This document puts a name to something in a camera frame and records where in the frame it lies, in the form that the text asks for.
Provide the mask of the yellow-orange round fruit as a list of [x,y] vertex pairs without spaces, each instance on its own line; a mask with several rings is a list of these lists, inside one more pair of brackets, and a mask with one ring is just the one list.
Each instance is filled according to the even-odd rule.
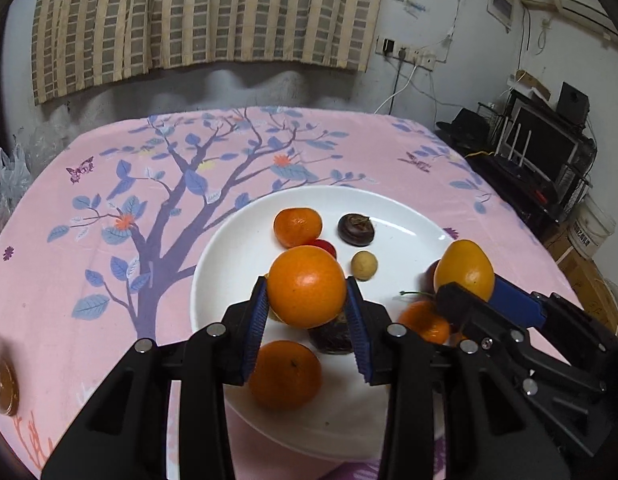
[[434,291],[456,283],[488,301],[495,288],[495,273],[487,255],[472,240],[454,240],[438,261],[434,273]]

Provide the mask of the large dark purple plum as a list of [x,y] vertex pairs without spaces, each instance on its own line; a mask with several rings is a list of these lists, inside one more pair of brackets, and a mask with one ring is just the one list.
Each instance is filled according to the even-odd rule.
[[420,286],[424,292],[433,294],[435,292],[435,272],[438,266],[439,260],[434,261],[428,266],[427,270],[420,279]]

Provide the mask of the small tan longan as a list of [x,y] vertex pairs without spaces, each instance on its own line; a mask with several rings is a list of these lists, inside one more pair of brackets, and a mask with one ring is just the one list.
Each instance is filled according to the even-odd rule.
[[377,258],[371,252],[361,250],[352,257],[350,270],[356,280],[368,281],[378,270]]

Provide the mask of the small orange top fruit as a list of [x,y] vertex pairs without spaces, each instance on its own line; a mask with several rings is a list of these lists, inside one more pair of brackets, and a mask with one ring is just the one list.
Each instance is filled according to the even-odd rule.
[[290,248],[269,270],[271,304],[289,326],[308,330],[330,322],[344,307],[344,271],[328,252],[312,246]]

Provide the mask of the large orange mandarin back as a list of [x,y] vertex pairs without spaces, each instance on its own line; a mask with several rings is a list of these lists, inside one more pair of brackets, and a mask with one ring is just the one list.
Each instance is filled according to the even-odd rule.
[[322,366],[306,346],[276,340],[260,348],[248,388],[269,411],[295,411],[310,403],[323,385]]

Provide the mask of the large orange mandarin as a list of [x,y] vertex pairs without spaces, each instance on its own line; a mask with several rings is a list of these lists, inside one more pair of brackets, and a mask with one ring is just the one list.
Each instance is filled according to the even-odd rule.
[[451,335],[449,322],[437,313],[432,300],[413,302],[399,315],[398,322],[432,344],[445,344]]
[[295,411],[310,403],[323,385],[322,366],[306,346],[276,340],[260,348],[248,388],[269,411]]

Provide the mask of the red cherry tomato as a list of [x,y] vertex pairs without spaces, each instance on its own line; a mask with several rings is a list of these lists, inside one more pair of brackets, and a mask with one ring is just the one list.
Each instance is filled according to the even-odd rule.
[[330,244],[328,240],[322,240],[322,238],[316,238],[315,240],[309,240],[306,246],[317,247],[328,252],[334,259],[337,258],[337,250],[333,244]]

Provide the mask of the large orange mandarin front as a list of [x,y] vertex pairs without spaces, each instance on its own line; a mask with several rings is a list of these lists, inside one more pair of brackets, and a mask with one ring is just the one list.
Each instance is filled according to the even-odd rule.
[[437,313],[432,300],[413,302],[399,315],[398,322],[432,344],[445,344],[451,335],[449,322]]

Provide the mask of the green-yellow round fruit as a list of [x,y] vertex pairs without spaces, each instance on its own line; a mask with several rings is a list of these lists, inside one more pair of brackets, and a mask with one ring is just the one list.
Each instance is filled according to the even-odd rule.
[[266,302],[268,303],[268,315],[269,318],[273,321],[279,322],[279,323],[283,323],[283,321],[281,320],[281,318],[277,315],[277,313],[275,312],[275,310],[273,309],[273,306],[271,304],[271,299],[270,299],[270,295],[269,295],[269,273],[267,273],[264,278],[266,279]]

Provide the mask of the cardboard box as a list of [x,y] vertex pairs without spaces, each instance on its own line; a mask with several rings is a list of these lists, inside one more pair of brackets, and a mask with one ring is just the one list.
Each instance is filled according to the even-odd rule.
[[572,246],[567,229],[561,228],[543,245],[565,274],[586,313],[618,336],[617,301],[595,263],[583,258]]

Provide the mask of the white oval plate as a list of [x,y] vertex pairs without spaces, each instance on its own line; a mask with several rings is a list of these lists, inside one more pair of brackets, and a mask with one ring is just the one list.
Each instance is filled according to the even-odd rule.
[[[302,186],[258,198],[231,214],[213,234],[195,269],[190,290],[194,330],[218,322],[231,304],[250,297],[258,278],[270,272],[285,248],[274,232],[274,220],[285,209],[309,208],[322,220],[319,235],[335,247],[335,266],[351,273],[358,251],[339,235],[345,214],[359,214],[373,227],[367,251],[378,268],[359,282],[362,297],[382,304],[390,317],[399,315],[423,286],[431,263],[452,238],[420,212],[372,192],[345,186]],[[231,409],[262,436],[295,451],[326,460],[372,460],[382,452],[389,393],[385,386],[366,383],[352,353],[326,353],[312,344],[310,330],[333,321],[332,286],[319,282],[306,296],[297,315],[281,313],[266,323],[262,340],[290,340],[312,349],[322,366],[322,386],[316,397],[292,411],[268,410],[246,386],[228,386]]]

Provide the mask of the brown passion fruit lower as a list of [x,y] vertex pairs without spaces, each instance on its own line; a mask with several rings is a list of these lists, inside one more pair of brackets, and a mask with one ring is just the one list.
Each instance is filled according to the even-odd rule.
[[364,214],[344,214],[338,221],[339,237],[349,245],[365,247],[375,237],[375,228],[371,219]]

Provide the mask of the pink deer tablecloth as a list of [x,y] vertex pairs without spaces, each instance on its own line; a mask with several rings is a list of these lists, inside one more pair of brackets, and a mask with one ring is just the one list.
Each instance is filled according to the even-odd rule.
[[82,134],[34,181],[0,235],[0,353],[19,385],[0,451],[38,474],[138,338],[190,332],[190,286],[234,212],[288,188],[352,186],[477,242],[521,288],[564,274],[466,162],[412,120],[288,107],[152,116]]

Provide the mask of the clear plastic bag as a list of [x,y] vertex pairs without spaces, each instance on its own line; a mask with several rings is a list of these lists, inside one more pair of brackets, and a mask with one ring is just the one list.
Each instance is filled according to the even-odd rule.
[[67,138],[16,143],[12,154],[0,148],[0,234],[33,181],[69,144]]

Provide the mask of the striped beige curtain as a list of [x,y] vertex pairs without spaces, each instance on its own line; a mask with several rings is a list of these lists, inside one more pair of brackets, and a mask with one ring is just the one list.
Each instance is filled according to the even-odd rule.
[[37,103],[214,62],[367,68],[382,0],[36,0]]

